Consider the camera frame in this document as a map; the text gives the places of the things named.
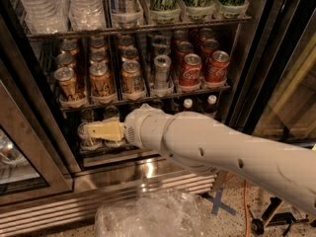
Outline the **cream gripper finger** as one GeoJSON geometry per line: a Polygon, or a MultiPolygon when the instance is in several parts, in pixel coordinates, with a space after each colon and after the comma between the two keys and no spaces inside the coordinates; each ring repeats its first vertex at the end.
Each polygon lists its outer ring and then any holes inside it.
{"type": "Polygon", "coordinates": [[[90,122],[85,125],[85,131],[91,137],[108,141],[121,141],[124,139],[124,126],[118,119],[90,122]]]}

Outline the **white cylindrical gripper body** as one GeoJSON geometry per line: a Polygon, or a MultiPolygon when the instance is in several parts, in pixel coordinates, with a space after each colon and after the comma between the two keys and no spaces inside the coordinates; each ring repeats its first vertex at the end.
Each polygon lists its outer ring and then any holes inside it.
{"type": "Polygon", "coordinates": [[[160,109],[143,104],[125,117],[127,142],[141,149],[159,150],[164,128],[171,117],[160,109]]]}

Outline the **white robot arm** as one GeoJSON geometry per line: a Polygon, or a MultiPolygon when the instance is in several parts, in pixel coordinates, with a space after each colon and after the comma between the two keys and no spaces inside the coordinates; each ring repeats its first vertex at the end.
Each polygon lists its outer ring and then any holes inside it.
{"type": "Polygon", "coordinates": [[[316,152],[234,130],[195,112],[168,115],[147,104],[117,118],[90,122],[88,136],[158,152],[200,176],[234,173],[309,215],[316,215],[316,152]]]}

